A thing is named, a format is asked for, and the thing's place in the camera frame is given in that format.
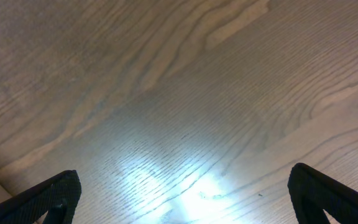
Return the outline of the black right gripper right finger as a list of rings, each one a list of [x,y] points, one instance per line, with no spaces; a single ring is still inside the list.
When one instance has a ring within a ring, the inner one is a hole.
[[[358,223],[358,192],[318,170],[295,164],[287,187],[299,223]]]

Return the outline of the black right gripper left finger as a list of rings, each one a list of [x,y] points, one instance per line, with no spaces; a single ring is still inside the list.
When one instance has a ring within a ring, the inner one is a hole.
[[[0,224],[71,224],[81,196],[76,170],[65,170],[0,203]]]

